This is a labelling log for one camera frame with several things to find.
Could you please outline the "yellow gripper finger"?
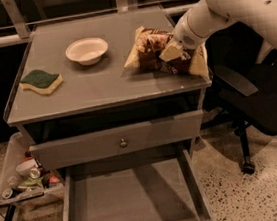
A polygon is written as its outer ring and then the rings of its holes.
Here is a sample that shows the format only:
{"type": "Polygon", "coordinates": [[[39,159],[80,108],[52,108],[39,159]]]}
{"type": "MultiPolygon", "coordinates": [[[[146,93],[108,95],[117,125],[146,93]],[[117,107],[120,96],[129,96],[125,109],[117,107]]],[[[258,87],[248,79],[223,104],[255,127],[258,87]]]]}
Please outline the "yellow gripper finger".
{"type": "Polygon", "coordinates": [[[183,51],[183,46],[176,40],[169,41],[169,43],[166,45],[166,48],[162,50],[162,53],[159,57],[161,60],[168,62],[178,57],[181,57],[183,55],[183,51]]]}

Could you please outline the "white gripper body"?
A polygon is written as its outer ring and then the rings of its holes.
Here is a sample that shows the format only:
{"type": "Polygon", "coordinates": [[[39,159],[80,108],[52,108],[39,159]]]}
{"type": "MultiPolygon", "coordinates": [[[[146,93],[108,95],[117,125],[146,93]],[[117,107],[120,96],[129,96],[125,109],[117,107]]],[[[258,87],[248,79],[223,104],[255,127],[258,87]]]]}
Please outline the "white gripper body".
{"type": "Polygon", "coordinates": [[[192,50],[205,42],[208,32],[202,17],[190,10],[176,23],[172,35],[183,47],[192,50]]]}

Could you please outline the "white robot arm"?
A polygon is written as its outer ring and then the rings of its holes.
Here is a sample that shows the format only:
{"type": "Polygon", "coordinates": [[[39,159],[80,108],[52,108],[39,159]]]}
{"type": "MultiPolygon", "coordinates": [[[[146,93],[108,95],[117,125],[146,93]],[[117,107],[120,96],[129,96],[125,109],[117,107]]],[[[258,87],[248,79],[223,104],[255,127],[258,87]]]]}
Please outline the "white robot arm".
{"type": "Polygon", "coordinates": [[[162,50],[166,62],[192,50],[218,30],[244,23],[277,49],[277,0],[200,0],[177,22],[162,50]]]}

